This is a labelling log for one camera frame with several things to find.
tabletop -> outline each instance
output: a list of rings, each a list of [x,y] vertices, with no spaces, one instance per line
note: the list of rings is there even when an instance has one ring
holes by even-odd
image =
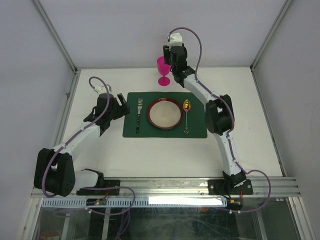
[[[91,76],[102,78],[115,96],[129,92],[187,92],[174,81],[160,86],[156,68],[83,69],[76,87],[64,139],[70,136],[97,104],[98,95],[89,86]],[[200,68],[199,79],[211,90],[231,97],[234,142],[246,171],[258,169],[270,177],[282,176],[256,86],[248,67]],[[102,84],[93,80],[95,86]],[[110,128],[76,159],[76,171],[85,168],[105,177],[222,177],[223,163],[215,137],[124,138],[124,117],[111,121]],[[250,176],[261,176],[252,173]]]

placemat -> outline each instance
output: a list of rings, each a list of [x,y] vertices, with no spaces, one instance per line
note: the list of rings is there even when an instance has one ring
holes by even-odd
[[[143,99],[143,104],[140,112],[139,133],[136,133],[138,98]],[[188,112],[188,134],[184,133],[186,114],[184,114],[184,118],[178,126],[168,130],[157,128],[148,121],[147,109],[149,105],[160,98],[172,98],[177,100],[181,105],[183,105],[186,99],[190,100],[191,109]],[[191,92],[129,92],[126,101],[131,107],[131,113],[124,118],[122,134],[124,138],[205,139],[208,136],[204,105]]]

silver fork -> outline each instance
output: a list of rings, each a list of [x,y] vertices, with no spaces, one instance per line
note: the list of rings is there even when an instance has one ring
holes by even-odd
[[[138,116],[136,118],[136,129],[135,133],[139,133],[139,127],[140,127],[140,111],[142,109],[142,98],[138,98]]]

utensil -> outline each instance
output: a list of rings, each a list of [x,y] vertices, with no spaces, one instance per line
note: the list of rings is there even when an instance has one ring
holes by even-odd
[[[191,103],[188,99],[184,100],[183,102],[183,110],[185,111],[185,125],[184,125],[184,133],[188,134],[189,129],[188,129],[188,112],[191,109]]]
[[[138,134],[139,133],[139,127],[140,127],[140,111],[142,109],[142,98],[138,98],[138,115],[136,118],[136,129],[135,129],[135,133]]]
[[[156,60],[156,66],[158,68],[159,73],[162,75],[162,77],[159,78],[158,84],[161,86],[167,86],[170,83],[170,79],[166,77],[170,73],[171,66],[168,64],[165,64],[165,58],[163,56],[159,57]]]
[[[178,101],[163,97],[149,105],[146,116],[156,128],[169,130],[181,123],[184,118],[184,111]]]

spoon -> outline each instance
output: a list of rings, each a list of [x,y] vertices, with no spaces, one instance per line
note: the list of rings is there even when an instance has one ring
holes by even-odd
[[[184,100],[183,102],[183,110],[185,111],[185,125],[184,125],[184,133],[188,134],[189,129],[188,129],[188,112],[191,109],[191,103],[188,99]]]

